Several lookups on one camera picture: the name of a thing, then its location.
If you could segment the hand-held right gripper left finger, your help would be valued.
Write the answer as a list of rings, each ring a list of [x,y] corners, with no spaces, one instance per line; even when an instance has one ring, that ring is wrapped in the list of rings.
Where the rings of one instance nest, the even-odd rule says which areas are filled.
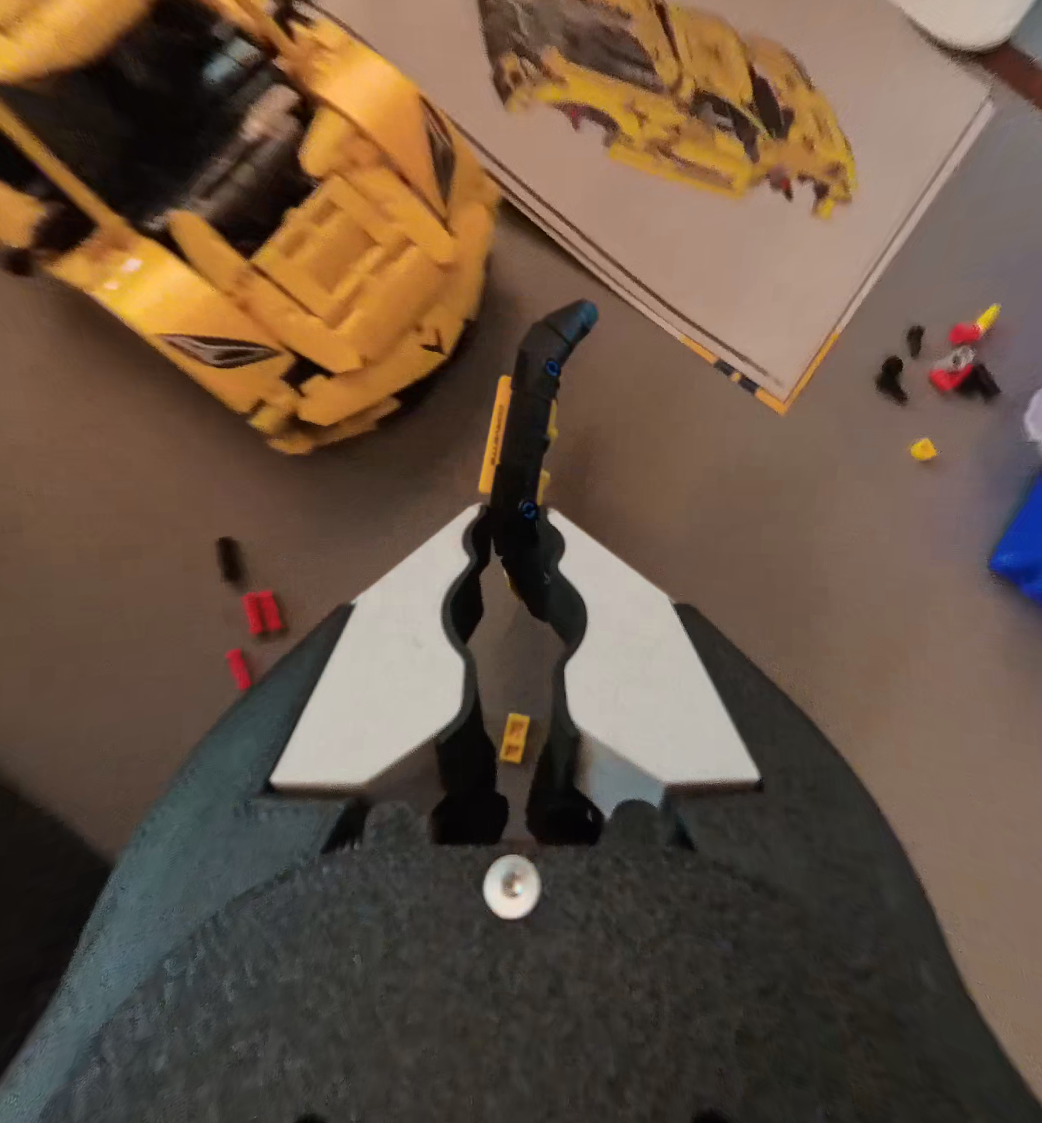
[[[499,840],[499,765],[470,650],[490,554],[488,512],[473,504],[345,606],[272,791],[376,802],[432,780],[437,842]]]

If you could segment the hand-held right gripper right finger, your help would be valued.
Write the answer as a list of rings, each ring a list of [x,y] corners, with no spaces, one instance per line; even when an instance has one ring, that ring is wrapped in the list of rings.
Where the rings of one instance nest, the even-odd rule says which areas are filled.
[[[622,804],[760,787],[691,610],[556,511],[538,523],[528,608],[561,643],[528,796],[537,841],[594,844]]]

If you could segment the pile of small mixed bricks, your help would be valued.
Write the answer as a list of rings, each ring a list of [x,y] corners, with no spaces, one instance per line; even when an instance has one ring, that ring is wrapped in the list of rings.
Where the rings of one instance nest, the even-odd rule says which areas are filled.
[[[214,542],[214,556],[222,582],[239,592],[248,633],[252,637],[278,634],[285,630],[278,599],[272,590],[254,591],[249,587],[247,570],[237,541],[232,537],[219,537]],[[225,655],[234,686],[239,693],[252,690],[254,677],[246,652],[241,648],[229,649]],[[508,714],[501,739],[499,759],[501,763],[520,765],[525,759],[531,718],[511,712]]]

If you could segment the building instruction booklet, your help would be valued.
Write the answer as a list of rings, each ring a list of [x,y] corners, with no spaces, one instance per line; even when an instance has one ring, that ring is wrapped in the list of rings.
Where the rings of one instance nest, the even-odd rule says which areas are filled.
[[[991,119],[889,2],[320,8],[564,248],[782,403]]]

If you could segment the yellow toy brick car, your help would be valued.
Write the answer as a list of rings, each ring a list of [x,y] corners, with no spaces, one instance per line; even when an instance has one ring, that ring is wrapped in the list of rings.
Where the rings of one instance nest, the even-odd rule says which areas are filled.
[[[499,200],[319,9],[0,2],[0,265],[102,305],[280,453],[426,396],[479,313]]]

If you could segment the cluster of red black bricks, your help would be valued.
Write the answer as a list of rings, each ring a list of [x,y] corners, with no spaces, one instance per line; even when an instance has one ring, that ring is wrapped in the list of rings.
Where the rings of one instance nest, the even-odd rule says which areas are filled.
[[[927,385],[945,398],[979,400],[985,403],[1000,398],[1002,390],[991,371],[979,356],[979,349],[991,334],[1002,313],[999,303],[991,303],[976,318],[957,322],[947,334],[948,349],[931,364]],[[910,401],[904,385],[905,363],[899,355],[889,355],[874,377],[880,398],[897,405]]]

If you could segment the instruction card on stand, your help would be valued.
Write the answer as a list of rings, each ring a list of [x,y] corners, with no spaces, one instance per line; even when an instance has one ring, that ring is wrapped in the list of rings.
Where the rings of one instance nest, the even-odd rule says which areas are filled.
[[[947,49],[986,53],[1008,42],[1036,1],[892,1],[927,38]]]

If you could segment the grey desk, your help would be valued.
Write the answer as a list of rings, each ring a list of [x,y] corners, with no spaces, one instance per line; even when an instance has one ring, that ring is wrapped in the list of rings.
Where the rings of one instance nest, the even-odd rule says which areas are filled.
[[[293,634],[472,501],[530,322],[589,299],[552,503],[695,604],[805,709],[917,865],[965,979],[1042,1098],[1042,611],[986,560],[1033,471],[1042,113],[993,86],[962,168],[785,416],[504,211],[478,332],[412,414],[266,449],[94,305],[0,268],[0,776],[111,859],[234,702],[234,537]],[[926,374],[991,303],[1002,394]],[[877,393],[899,355],[910,401]]]

